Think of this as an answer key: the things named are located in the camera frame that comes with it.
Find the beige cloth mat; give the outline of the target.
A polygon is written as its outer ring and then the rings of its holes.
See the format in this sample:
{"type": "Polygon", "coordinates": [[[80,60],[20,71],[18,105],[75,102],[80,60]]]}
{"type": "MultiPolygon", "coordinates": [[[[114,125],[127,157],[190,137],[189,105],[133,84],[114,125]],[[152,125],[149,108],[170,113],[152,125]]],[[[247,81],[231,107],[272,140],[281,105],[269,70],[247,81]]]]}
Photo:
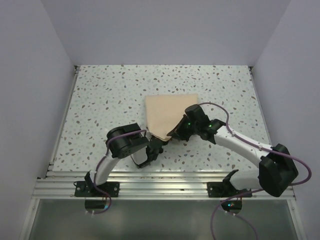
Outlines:
{"type": "Polygon", "coordinates": [[[145,97],[146,126],[156,138],[167,142],[168,133],[182,120],[185,109],[198,103],[198,95],[172,94],[145,97]]]}

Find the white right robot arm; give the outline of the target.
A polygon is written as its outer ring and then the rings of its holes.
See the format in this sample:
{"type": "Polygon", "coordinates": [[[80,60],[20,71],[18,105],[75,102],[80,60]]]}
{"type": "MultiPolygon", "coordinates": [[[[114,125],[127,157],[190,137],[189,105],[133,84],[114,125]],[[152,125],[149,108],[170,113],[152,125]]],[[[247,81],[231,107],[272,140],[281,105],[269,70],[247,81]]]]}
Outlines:
{"type": "Polygon", "coordinates": [[[250,190],[259,189],[280,197],[299,174],[284,145],[272,146],[246,137],[231,129],[226,121],[209,119],[199,104],[187,107],[180,122],[167,134],[180,141],[188,141],[193,135],[225,147],[255,165],[255,169],[232,170],[222,182],[215,183],[215,197],[250,197],[250,190]]]}

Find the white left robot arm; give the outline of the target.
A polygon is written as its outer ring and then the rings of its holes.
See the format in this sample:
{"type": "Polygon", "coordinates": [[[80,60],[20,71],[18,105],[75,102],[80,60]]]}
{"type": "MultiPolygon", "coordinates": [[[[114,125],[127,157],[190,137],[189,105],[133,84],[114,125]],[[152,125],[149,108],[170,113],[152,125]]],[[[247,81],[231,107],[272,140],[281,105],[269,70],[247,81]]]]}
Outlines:
{"type": "Polygon", "coordinates": [[[113,128],[106,137],[106,154],[84,178],[87,192],[95,197],[103,193],[104,184],[121,159],[130,157],[141,169],[155,161],[164,152],[163,146],[169,143],[155,136],[148,138],[147,131],[137,123],[113,128]]]}

